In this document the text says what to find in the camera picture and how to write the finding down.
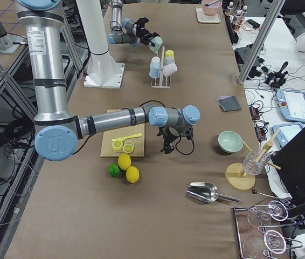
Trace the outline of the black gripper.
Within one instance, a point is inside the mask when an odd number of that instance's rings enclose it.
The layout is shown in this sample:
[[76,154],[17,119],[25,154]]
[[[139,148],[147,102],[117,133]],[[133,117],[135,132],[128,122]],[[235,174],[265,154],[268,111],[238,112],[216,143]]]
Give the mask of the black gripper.
[[192,154],[195,150],[195,141],[193,139],[193,127],[189,127],[185,132],[180,132],[177,129],[171,127],[160,127],[157,133],[157,136],[163,137],[163,147],[161,152],[165,154],[170,154],[174,150],[176,150],[180,154],[184,154],[184,152],[178,149],[178,144],[181,142],[182,138],[187,138],[192,142],[192,150],[188,152],[188,154]]
[[153,39],[159,36],[157,32],[151,33],[145,28],[145,24],[149,22],[147,17],[139,18],[135,23],[135,36],[139,38],[140,43],[144,45],[155,45]]

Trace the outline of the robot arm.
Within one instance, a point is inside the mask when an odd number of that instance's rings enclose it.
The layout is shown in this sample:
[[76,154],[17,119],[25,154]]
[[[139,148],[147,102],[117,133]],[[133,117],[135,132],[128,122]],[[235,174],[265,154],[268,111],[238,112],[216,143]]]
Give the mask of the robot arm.
[[108,35],[110,44],[130,44],[138,42],[149,46],[151,49],[160,48],[163,41],[157,32],[150,32],[145,28],[149,22],[147,17],[139,18],[133,21],[130,18],[122,20],[122,8],[124,4],[139,3],[140,1],[110,1],[109,6],[112,9],[112,20],[109,23],[111,33]]
[[17,16],[26,28],[36,92],[38,114],[34,118],[34,145],[50,161],[65,160],[76,153],[78,141],[118,128],[150,123],[163,136],[163,152],[174,150],[173,142],[193,138],[193,126],[200,120],[197,107],[168,108],[152,103],[135,108],[82,118],[67,106],[66,80],[60,48],[63,26],[61,1],[17,1]]

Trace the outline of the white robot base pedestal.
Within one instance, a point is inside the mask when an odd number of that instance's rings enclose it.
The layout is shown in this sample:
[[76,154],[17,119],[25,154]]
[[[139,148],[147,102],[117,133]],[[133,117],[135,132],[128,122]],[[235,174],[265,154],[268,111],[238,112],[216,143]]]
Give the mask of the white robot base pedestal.
[[90,51],[84,86],[119,89],[124,64],[110,55],[100,1],[78,0],[77,7]]

